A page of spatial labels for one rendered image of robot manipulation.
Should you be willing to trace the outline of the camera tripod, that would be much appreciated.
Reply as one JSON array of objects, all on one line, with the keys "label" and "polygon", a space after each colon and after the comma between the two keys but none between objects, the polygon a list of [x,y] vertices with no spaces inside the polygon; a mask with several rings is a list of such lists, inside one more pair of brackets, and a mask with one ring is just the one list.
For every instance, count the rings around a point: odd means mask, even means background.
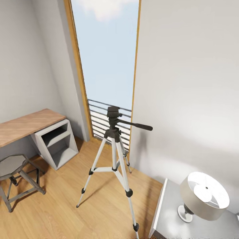
[{"label": "camera tripod", "polygon": [[[93,175],[94,172],[114,172],[116,174],[118,180],[122,184],[123,188],[125,189],[126,196],[128,197],[130,210],[131,210],[131,215],[132,215],[132,220],[133,220],[133,228],[134,228],[135,233],[136,233],[136,238],[139,239],[138,238],[139,224],[136,223],[136,221],[135,221],[135,216],[134,216],[134,211],[133,211],[133,206],[132,206],[132,201],[131,201],[131,196],[133,195],[133,191],[132,191],[132,189],[129,188],[129,185],[128,185],[128,180],[127,180],[127,175],[126,175],[126,170],[125,170],[125,165],[124,165],[124,160],[123,159],[125,158],[126,165],[128,166],[129,171],[130,171],[130,167],[129,167],[130,163],[127,160],[126,152],[125,152],[125,149],[124,149],[124,146],[123,146],[123,143],[122,143],[121,130],[118,127],[115,127],[115,126],[117,125],[117,123],[121,122],[121,123],[124,123],[124,124],[133,125],[135,127],[145,129],[145,130],[149,130],[149,131],[152,131],[153,127],[148,126],[148,125],[139,124],[139,123],[131,123],[131,122],[120,120],[118,117],[122,117],[122,114],[119,113],[119,109],[120,109],[120,107],[116,107],[116,106],[108,107],[107,118],[109,118],[110,128],[107,129],[105,134],[104,134],[104,138],[102,140],[102,143],[101,143],[101,146],[100,146],[99,151],[97,153],[97,156],[94,160],[93,166],[89,171],[88,180],[85,184],[85,187],[81,191],[82,195],[81,195],[81,198],[80,198],[79,203],[77,205],[77,208],[79,207],[80,201],[83,197],[83,194],[85,193],[85,190],[86,190],[87,184],[88,184],[88,182],[91,178],[91,175]],[[98,158],[101,154],[101,151],[103,149],[103,146],[104,146],[108,136],[110,136],[111,139],[112,139],[113,167],[95,168],[96,163],[98,161]],[[117,158],[116,158],[116,149],[118,151],[118,156],[119,156],[118,161],[117,161]],[[118,171],[119,166],[121,166],[122,176],[121,176],[120,172]],[[130,173],[131,173],[131,171],[130,171]]]}]

